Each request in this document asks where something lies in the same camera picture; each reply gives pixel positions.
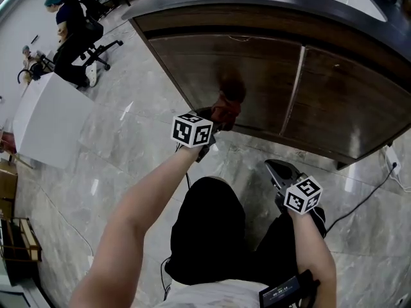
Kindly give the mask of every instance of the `gray marble floor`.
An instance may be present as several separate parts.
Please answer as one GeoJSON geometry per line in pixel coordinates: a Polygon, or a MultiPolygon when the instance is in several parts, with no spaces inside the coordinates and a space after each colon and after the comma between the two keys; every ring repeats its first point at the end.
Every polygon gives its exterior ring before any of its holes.
{"type": "MultiPolygon", "coordinates": [[[[133,183],[169,157],[173,115],[188,106],[128,23],[116,10],[105,20],[102,43],[123,40],[106,56],[110,71],[99,70],[98,85],[86,92],[94,110],[65,170],[37,164],[19,166],[16,214],[31,218],[43,248],[40,275],[57,307],[67,307],[78,281],[89,269],[109,214],[133,183]],[[89,245],[79,236],[81,234],[89,245]]],[[[411,132],[395,143],[411,185],[411,132]]],[[[228,181],[247,213],[247,241],[257,245],[278,215],[274,190],[263,165],[267,158],[294,163],[324,187],[327,224],[378,185],[387,169],[377,152],[341,172],[333,161],[237,133],[221,133],[207,157],[189,170],[191,181],[206,175],[228,181]]],[[[183,181],[144,243],[136,307],[163,298],[160,263],[170,254],[171,226],[187,190],[183,181]]],[[[389,180],[352,216],[338,223],[326,241],[338,270],[339,307],[393,307],[411,289],[411,194],[389,180]]]]}

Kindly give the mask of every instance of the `power strip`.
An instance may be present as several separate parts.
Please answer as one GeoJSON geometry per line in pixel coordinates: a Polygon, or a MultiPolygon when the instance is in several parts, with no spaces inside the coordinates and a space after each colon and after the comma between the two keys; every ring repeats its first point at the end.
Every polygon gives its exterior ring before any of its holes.
{"type": "Polygon", "coordinates": [[[394,173],[396,175],[399,174],[399,171],[401,170],[401,164],[399,163],[398,157],[396,155],[396,152],[394,151],[394,148],[392,146],[387,146],[387,149],[385,150],[385,154],[387,156],[387,160],[389,162],[389,167],[391,168],[394,163],[397,164],[397,166],[394,168],[394,173]]]}

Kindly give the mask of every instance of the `right arm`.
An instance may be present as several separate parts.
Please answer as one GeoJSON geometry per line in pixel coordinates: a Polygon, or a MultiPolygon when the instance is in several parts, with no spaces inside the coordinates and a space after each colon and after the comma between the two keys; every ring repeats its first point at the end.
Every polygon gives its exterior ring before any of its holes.
{"type": "Polygon", "coordinates": [[[293,219],[298,272],[310,270],[320,281],[314,308],[337,306],[337,270],[331,252],[310,214],[288,211],[293,219]]]}

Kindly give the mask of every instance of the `countertop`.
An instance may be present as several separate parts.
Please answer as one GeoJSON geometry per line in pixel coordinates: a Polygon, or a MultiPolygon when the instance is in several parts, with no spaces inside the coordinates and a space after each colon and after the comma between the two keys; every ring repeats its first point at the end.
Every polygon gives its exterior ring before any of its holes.
{"type": "Polygon", "coordinates": [[[376,39],[411,62],[411,20],[403,11],[384,0],[373,0],[385,14],[381,22],[334,0],[139,0],[122,16],[124,20],[172,8],[201,4],[254,4],[280,6],[309,12],[341,22],[376,39]]]}

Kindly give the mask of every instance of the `white wall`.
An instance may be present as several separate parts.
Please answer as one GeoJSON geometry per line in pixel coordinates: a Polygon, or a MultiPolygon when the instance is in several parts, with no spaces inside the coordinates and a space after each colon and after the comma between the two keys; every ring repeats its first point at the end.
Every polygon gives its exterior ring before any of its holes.
{"type": "Polygon", "coordinates": [[[12,120],[19,106],[24,85],[17,83],[17,73],[22,69],[23,46],[45,53],[58,46],[56,14],[46,11],[44,1],[20,0],[0,23],[0,126],[12,120]],[[39,39],[30,45],[36,35],[39,39]]]}

